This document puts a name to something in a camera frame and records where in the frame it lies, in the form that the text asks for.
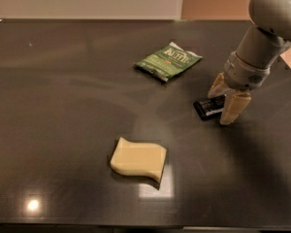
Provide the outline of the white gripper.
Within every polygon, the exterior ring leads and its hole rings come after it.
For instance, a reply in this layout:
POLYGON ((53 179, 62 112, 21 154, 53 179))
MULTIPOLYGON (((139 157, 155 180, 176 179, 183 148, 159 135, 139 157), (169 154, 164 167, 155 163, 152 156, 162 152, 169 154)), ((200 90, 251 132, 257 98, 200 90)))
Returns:
POLYGON ((241 60, 235 51, 233 51, 224 64, 224 73, 217 75, 213 82, 208 97, 214 98, 226 95, 223 112, 220 118, 221 125, 230 125, 246 109, 251 101, 251 94, 246 91, 255 89, 262 85, 269 76, 270 69, 259 69, 241 60))

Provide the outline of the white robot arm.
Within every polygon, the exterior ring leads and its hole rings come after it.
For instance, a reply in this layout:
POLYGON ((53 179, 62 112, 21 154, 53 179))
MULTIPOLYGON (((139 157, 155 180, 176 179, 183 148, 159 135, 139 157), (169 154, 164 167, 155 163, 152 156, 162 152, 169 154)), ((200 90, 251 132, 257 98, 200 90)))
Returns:
POLYGON ((251 101, 250 91, 269 76, 277 58, 291 48, 291 0, 250 0, 252 25, 232 51, 208 93, 225 95, 222 125, 233 123, 251 101))

